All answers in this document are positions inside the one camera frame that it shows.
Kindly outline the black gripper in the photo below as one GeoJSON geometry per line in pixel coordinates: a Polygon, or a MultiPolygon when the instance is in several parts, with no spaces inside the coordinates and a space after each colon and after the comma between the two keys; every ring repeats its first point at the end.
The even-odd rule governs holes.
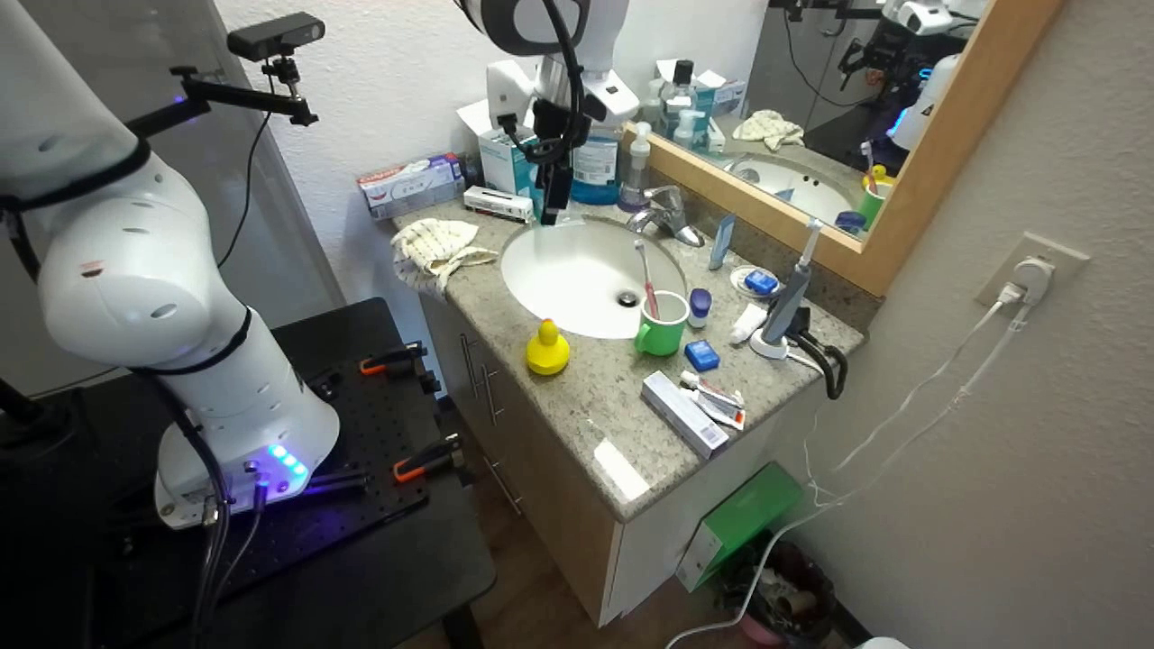
{"type": "Polygon", "coordinates": [[[537,222],[551,226],[555,212],[571,206],[571,184],[572,184],[572,178],[563,178],[559,184],[551,184],[551,174],[566,161],[566,154],[576,145],[587,139],[587,112],[537,96],[531,105],[531,115],[533,115],[531,161],[537,165],[537,222]]]}

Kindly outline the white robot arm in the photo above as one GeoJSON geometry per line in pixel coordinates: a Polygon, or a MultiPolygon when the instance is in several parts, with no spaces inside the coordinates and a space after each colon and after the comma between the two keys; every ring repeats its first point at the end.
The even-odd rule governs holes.
{"type": "Polygon", "coordinates": [[[166,526],[224,522],[311,486],[339,445],[339,410],[219,276],[197,191],[18,0],[0,0],[0,197],[6,221],[49,226],[29,258],[49,340],[178,395],[155,465],[166,526]]]}

